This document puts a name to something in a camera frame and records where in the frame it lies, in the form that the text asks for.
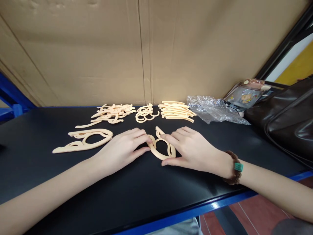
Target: beaded bracelet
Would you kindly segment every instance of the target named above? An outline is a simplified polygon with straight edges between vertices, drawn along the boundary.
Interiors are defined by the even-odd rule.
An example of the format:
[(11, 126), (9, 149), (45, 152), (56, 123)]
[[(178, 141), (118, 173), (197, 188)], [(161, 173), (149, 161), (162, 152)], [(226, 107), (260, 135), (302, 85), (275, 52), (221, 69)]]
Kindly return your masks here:
[(241, 177), (241, 172), (244, 168), (244, 165), (242, 165), (237, 157), (236, 154), (234, 154), (232, 151), (224, 151), (225, 153), (228, 153), (231, 158), (234, 160), (234, 176), (231, 179), (224, 179), (224, 181), (230, 185), (239, 184), (239, 179)]

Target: floor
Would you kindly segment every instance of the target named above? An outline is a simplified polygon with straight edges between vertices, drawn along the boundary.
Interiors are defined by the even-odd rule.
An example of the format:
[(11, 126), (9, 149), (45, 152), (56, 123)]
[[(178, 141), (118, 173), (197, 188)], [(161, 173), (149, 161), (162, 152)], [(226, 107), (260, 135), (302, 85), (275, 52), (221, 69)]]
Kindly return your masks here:
[[(300, 183), (313, 188), (313, 177), (304, 179)], [(294, 218), (260, 195), (232, 204), (229, 207), (249, 235), (270, 235), (278, 222)], [(213, 211), (201, 215), (200, 223), (204, 235), (225, 235)]]

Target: plastic bag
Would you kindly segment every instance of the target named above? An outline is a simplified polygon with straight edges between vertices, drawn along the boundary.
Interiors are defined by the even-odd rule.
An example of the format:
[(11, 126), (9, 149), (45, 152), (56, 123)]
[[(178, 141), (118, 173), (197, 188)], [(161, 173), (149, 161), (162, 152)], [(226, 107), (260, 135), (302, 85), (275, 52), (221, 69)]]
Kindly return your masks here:
[(189, 108), (207, 124), (212, 121), (229, 121), (251, 125), (235, 109), (228, 107), (223, 99), (216, 100), (210, 96), (188, 96), (187, 102)]

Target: black tabletop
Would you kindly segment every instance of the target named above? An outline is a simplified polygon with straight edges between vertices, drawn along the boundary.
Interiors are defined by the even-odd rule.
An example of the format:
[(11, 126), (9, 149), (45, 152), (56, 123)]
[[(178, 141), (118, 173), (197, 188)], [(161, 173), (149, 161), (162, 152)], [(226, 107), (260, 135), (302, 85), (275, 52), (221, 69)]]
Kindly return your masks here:
[[(0, 126), (0, 203), (51, 179), (102, 147), (86, 151), (52, 154), (56, 147), (77, 139), (68, 132), (79, 131), (76, 125), (90, 123), (96, 108), (41, 108), (32, 110)], [(137, 123), (135, 114), (124, 122), (101, 122), (92, 127), (120, 134), (138, 127), (155, 136), (158, 126), (165, 133), (188, 126), (200, 132), (221, 150), (231, 150), (240, 159), (285, 176), (306, 170), (304, 166), (262, 138), (252, 126), (230, 122), (209, 125), (195, 117), (168, 120), (156, 117)], [(93, 143), (102, 137), (91, 136)], [(166, 154), (166, 145), (158, 143)], [(216, 197), (240, 193), (242, 186), (230, 186), (205, 172), (161, 166), (161, 160), (146, 152), (117, 173), (104, 178), (77, 194), (46, 216), (27, 234), (114, 233), (187, 210)]]

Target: green charm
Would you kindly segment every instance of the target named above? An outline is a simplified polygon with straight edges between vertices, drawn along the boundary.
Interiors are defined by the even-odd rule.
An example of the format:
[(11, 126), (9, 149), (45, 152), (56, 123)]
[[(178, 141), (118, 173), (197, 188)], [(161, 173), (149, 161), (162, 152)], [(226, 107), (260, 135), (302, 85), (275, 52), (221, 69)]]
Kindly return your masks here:
[(235, 163), (235, 170), (242, 172), (242, 169), (244, 168), (244, 165), (241, 163)]

